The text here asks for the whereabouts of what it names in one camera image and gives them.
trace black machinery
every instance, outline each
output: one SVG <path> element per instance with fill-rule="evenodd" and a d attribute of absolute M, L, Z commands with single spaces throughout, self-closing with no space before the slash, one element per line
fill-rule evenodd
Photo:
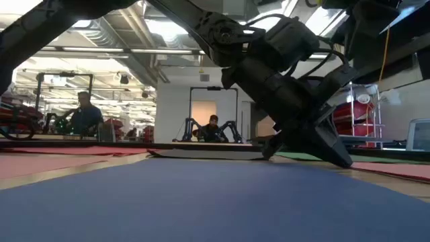
<path fill-rule="evenodd" d="M 202 137 L 205 135 L 206 131 L 204 130 L 203 126 L 201 126 L 199 123 L 197 123 L 193 118 L 186 118 L 185 119 L 185 130 L 183 132 L 182 140 L 181 142 L 191 142 L 191 138 L 193 136 L 193 128 L 194 125 L 197 126 L 198 130 L 198 139 L 201 140 Z M 237 131 L 236 122 L 235 121 L 227 121 L 225 124 L 223 124 L 221 127 L 219 127 L 215 131 L 215 135 L 219 138 L 220 142 L 220 136 L 221 133 L 224 132 L 226 128 L 230 128 L 231 132 L 233 134 L 234 142 L 237 144 L 243 143 L 242 136 Z"/>
<path fill-rule="evenodd" d="M 11 82 L 12 70 L 31 57 L 79 19 L 94 19 L 126 8 L 136 0 L 45 0 L 0 33 L 0 94 Z M 332 49 L 320 48 L 320 41 L 296 18 L 266 15 L 245 25 L 205 11 L 190 0 L 148 0 L 160 12 L 179 24 L 222 70 L 224 88 L 240 86 L 275 121 L 278 133 L 263 151 L 272 156 L 282 145 L 315 155 L 340 167 L 352 160 L 341 142 L 326 102 L 337 90 L 352 81 L 357 72 L 348 60 Z M 251 27 L 267 17 L 280 21 L 267 33 Z M 343 65 L 325 77 L 311 70 L 296 79 L 291 76 L 299 61 L 315 52 L 333 54 Z M 317 86 L 309 81 L 318 82 Z"/>

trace yellow cable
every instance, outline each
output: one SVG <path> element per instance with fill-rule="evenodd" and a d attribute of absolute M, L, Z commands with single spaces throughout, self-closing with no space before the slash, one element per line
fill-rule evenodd
<path fill-rule="evenodd" d="M 387 37 L 385 38 L 384 58 L 382 59 L 382 67 L 381 67 L 381 72 L 379 74 L 378 85 L 381 83 L 381 81 L 382 81 L 382 75 L 384 74 L 384 67 L 385 67 L 385 62 L 387 60 L 388 41 L 389 41 L 389 39 L 390 39 L 390 28 L 387 29 Z M 366 123 L 367 131 L 368 131 L 368 133 L 366 134 L 366 136 L 369 136 L 368 116 L 369 116 L 368 110 L 366 110 L 365 123 Z"/>

